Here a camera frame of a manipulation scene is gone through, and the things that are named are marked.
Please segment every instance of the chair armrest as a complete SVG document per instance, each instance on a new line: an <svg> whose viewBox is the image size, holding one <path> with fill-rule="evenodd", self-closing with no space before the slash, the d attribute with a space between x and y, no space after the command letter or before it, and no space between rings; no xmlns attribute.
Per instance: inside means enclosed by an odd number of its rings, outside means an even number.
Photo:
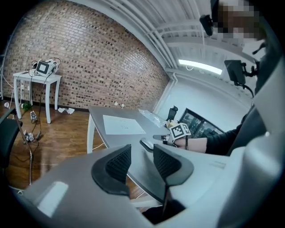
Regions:
<svg viewBox="0 0 285 228"><path fill-rule="evenodd" d="M16 109L9 109L1 118L0 118L0 125L1 123L10 115L10 114L14 114L17 115Z"/></svg>

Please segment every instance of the black sleeve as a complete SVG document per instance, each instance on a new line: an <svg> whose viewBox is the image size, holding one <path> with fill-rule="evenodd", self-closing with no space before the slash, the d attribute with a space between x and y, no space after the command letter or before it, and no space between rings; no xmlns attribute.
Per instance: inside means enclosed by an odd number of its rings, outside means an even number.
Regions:
<svg viewBox="0 0 285 228"><path fill-rule="evenodd" d="M226 155L231 148L233 141L236 139L236 135L239 133L241 125L242 124L237 126L234 130L207 137L206 154Z"/></svg>

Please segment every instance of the tabletop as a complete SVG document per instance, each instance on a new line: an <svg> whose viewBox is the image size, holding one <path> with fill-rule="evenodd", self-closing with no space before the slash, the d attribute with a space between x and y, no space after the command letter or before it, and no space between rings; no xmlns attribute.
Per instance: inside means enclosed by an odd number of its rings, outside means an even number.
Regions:
<svg viewBox="0 0 285 228"><path fill-rule="evenodd" d="M153 164L153 154L143 148L140 140L141 138L147 138L154 143L162 143L162 141L153 139L153 135L169 134L169 130L165 127L157 127L138 110L89 106L89 112L97 131L108 148L131 144L132 164L128 171L129 177L147 194L163 202L165 183ZM135 119L146 134L106 134L103 115Z"/></svg>
<svg viewBox="0 0 285 228"><path fill-rule="evenodd" d="M18 73L14 73L13 76L17 77L18 80L26 80L26 81L30 81L31 80L31 76L33 76L34 74L34 70L30 70L30 74L28 73L24 73L27 71L23 71L23 72L18 72ZM44 76L41 75L36 75L32 77L32 82L39 82L39 83L54 83L58 80L60 80L61 76L57 75L57 74L52 74L50 75L47 79Z"/></svg>

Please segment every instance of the light fixture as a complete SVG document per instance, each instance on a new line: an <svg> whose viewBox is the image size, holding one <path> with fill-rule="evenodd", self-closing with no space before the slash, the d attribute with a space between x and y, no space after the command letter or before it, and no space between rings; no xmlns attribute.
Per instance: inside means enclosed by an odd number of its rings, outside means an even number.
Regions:
<svg viewBox="0 0 285 228"><path fill-rule="evenodd" d="M203 64L203 63L193 62L193 61L188 61L188 60L182 60L182 59L179 59L178 61L179 61L180 64L183 64L183 65L198 67L198 68L201 68L201 69L205 69L205 70L217 73L218 75L222 74L222 70L221 69L213 67L213 66L209 66L209 65L206 65L206 64Z"/></svg>

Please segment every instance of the desk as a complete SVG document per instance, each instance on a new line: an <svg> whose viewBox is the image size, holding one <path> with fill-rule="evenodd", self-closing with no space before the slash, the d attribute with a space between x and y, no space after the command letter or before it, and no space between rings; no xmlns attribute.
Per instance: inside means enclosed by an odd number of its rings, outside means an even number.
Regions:
<svg viewBox="0 0 285 228"><path fill-rule="evenodd" d="M169 134L169 130L165 127L158 128L138 110L89 106L89 112L87 153L92 153L95 127L97 128L102 141L108 148L131 144L132 164L129 168L128 176L147 194L154 197L156 200L163 202L165 183L153 164L153 154L147 152L139 141L144 137L151 139L154 134ZM103 115L135 119L144 129L146 134L106 134ZM155 143L162 143L162 141L159 140L153 139L152 141Z"/></svg>
<svg viewBox="0 0 285 228"><path fill-rule="evenodd" d="M32 80L31 80L31 76L28 73L23 73L23 72L19 72L19 73L15 73L13 74L14 76L14 88L17 87L17 80L23 80L23 81L28 81L29 82L29 86L30 86L30 103L31 105L33 105L33 98L32 98L32 82L37 82L37 83L41 83L41 84L46 84L46 88L45 88L45 113L46 113L46 119L47 122L50 123L50 114L49 114L49 92L50 92L50 84L56 82L56 89L55 89L55 97L54 97L54 109L57 110L57 101L58 101L58 89L59 89L59 83L61 80L61 76L60 75L56 75L56 74L52 74L50 75L47 79L46 77L37 75L37 76L33 76ZM21 119L21 112L20 112L20 107L19 107L19 101L18 101L18 90L15 89L14 90L14 97L15 97L15 105L16 105L16 111L17 111L17 115L18 118Z"/></svg>

